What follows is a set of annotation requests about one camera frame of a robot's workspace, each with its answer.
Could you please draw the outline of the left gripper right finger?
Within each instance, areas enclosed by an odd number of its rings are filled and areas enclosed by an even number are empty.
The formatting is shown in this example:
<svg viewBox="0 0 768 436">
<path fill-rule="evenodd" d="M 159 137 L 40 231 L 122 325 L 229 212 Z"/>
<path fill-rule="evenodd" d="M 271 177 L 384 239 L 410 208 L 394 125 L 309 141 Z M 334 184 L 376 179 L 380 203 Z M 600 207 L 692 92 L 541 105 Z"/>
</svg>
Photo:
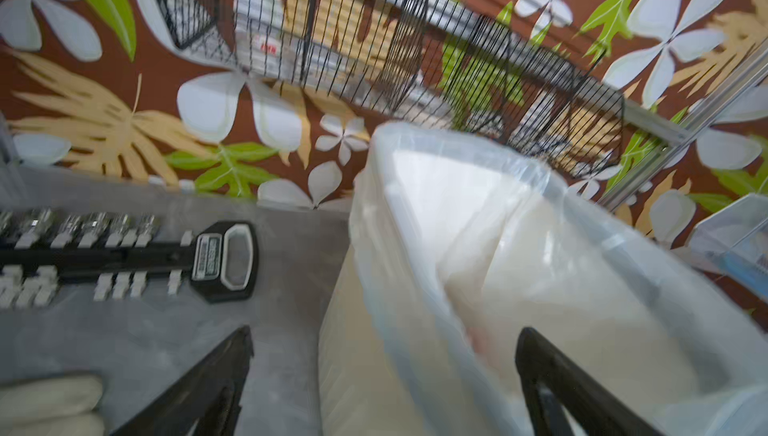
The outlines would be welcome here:
<svg viewBox="0 0 768 436">
<path fill-rule="evenodd" d="M 536 435 L 658 435 L 612 393 L 532 327 L 519 334 L 515 365 Z"/>
</svg>

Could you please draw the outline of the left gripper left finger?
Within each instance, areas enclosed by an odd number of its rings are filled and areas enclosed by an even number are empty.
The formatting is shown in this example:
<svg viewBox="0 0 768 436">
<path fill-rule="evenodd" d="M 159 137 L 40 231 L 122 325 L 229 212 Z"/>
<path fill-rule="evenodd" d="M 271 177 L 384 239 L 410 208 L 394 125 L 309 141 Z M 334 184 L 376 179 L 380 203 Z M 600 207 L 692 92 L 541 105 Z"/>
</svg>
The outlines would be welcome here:
<svg viewBox="0 0 768 436">
<path fill-rule="evenodd" d="M 241 326 L 116 435 L 232 435 L 254 355 L 250 327 Z"/>
</svg>

